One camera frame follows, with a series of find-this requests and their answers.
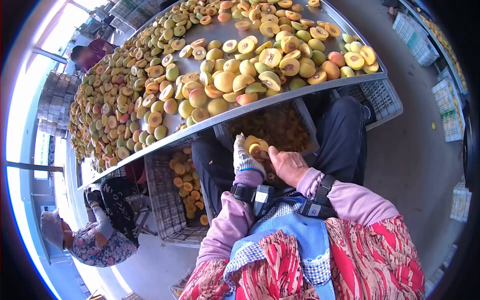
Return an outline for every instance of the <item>gloved hand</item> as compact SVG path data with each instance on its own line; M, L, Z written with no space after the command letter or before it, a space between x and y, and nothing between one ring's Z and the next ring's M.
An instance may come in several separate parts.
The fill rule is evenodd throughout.
M309 169L301 154L298 152L278 152L277 148L270 146L268 155L277 176L289 186L297 188L303 175Z
M237 135L235 143L233 144L233 168L235 175L238 175L240 171L255 170L259 172L263 180L265 180L267 177L265 168L243 148L244 141L245 136L241 133Z
M93 208L94 205L100 205L100 201L94 192L87 192L88 205Z
M92 191L92 188L86 188L86 189L84 190L84 204L85 204L85 208L86 208L87 210L92 209L92 208L90 207L90 204L88 204L88 201L87 201L87 193L88 193L88 192L91 192L91 191Z

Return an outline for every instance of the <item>maroon shirt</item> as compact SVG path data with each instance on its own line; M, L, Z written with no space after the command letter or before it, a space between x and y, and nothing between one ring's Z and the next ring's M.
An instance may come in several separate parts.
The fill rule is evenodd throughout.
M113 45L109 42L107 42L106 40L104 39L101 39L101 38L97 38L97 39L94 39L92 42L90 42L90 44L87 46L89 47L91 50L94 51L94 56L90 59L88 59L84 65L82 65L81 67L84 68L86 71L88 71L88 69L90 69L91 67L93 67L97 62L99 62L100 60L102 60L102 58L107 55L107 54L111 54L111 53L105 53L105 50L103 50L103 46L105 45L105 43L109 44L110 46L112 46L112 52L113 53L113 49L115 49L116 47L118 47L117 45Z

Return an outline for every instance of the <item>blue checkered apron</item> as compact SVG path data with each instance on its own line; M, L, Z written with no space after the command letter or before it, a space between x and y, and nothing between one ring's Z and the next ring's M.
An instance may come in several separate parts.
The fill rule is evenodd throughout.
M330 274L330 243L323 220L300 215L305 200L302 196L279 197L272 209L249 230L248 236L235 242L230 261L224 272L224 280L230 286L226 299L235 299L233 272L246 264L265 259L259 241L282 230L293 235L300 253L303 279L315 287L322 300L334 300L335 292Z

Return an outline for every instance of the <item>sun hat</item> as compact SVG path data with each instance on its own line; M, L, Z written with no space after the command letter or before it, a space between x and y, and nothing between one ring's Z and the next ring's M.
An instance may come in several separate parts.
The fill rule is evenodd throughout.
M42 213L40 216L40 231L47 242L63 252L63 230L58 208L53 212Z

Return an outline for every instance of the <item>floral apron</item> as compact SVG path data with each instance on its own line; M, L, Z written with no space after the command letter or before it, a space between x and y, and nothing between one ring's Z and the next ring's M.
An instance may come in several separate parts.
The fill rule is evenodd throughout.
M276 274L279 281L284 274L294 274L296 269L297 274L302 274L303 279L315 288L320 299L335 299L330 274L330 244L324 221L299 214L304 197L279 197L275 201L270 212L250 228L249 235L233 245L224 271L224 280L230 286L225 297L236 298L236 286L232 280L234 272L249 263L266 259L271 267L279 271ZM291 252L289 249L292 247L285 247L288 240L295 253L300 255L298 263L295 257L292 258L295 254L282 254ZM289 280L302 285L300 278Z

